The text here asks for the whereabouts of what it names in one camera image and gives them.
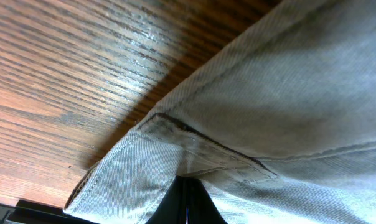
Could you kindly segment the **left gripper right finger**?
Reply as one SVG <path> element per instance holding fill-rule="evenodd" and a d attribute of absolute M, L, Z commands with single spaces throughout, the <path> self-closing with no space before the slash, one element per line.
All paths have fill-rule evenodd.
<path fill-rule="evenodd" d="M 188 224 L 227 224 L 200 180 L 189 178 L 186 186 Z"/>

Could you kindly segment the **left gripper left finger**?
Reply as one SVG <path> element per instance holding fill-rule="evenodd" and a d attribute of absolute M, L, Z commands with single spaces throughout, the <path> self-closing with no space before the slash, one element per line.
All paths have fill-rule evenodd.
<path fill-rule="evenodd" d="M 186 222 L 186 179 L 177 176 L 146 224 L 185 224 Z"/>

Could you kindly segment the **grey shorts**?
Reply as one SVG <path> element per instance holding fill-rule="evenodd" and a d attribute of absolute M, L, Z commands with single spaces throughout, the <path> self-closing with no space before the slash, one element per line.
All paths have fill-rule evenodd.
<path fill-rule="evenodd" d="M 66 214 L 145 223 L 177 177 L 227 223 L 376 223 L 376 1 L 283 1 L 159 101 Z"/>

